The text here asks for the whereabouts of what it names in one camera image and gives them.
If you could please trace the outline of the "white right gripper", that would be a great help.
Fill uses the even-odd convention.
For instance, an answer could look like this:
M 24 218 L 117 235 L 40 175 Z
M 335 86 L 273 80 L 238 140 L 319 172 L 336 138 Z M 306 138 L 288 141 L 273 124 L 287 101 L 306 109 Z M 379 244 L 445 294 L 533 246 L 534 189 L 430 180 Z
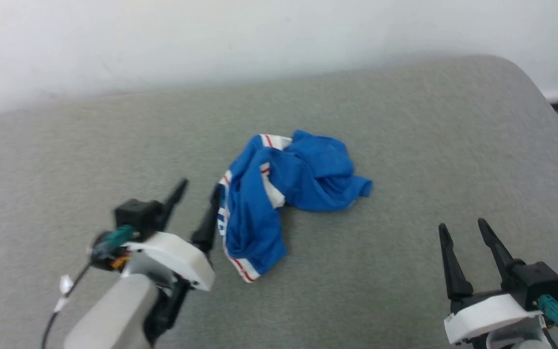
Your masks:
M 510 291 L 517 283 L 514 268 L 526 263 L 513 258 L 484 218 L 478 218 L 478 226 L 502 278 L 501 288 Z M 533 303 L 525 307 L 507 292 L 474 294 L 473 285 L 465 278 L 459 265 L 447 226 L 441 223 L 438 231 L 447 297 L 451 301 L 451 312 L 443 322 L 449 344 L 543 346 L 541 311 Z

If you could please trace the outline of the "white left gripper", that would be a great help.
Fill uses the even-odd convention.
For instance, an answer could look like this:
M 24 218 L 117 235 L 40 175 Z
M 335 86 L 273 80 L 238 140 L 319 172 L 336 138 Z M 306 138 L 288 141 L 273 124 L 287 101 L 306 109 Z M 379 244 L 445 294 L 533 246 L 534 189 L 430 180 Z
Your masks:
M 204 213 L 199 227 L 193 232 L 190 242 L 175 234 L 163 232 L 168 227 L 173 209 L 184 196 L 188 183 L 188 179 L 183 178 L 162 204 L 161 232 L 153 234 L 144 242 L 129 241 L 123 246 L 131 251 L 141 250 L 155 262 L 187 280 L 196 289 L 210 291 L 216 274 L 207 255 L 214 248 L 223 185 L 215 185 L 210 196 L 209 208 Z

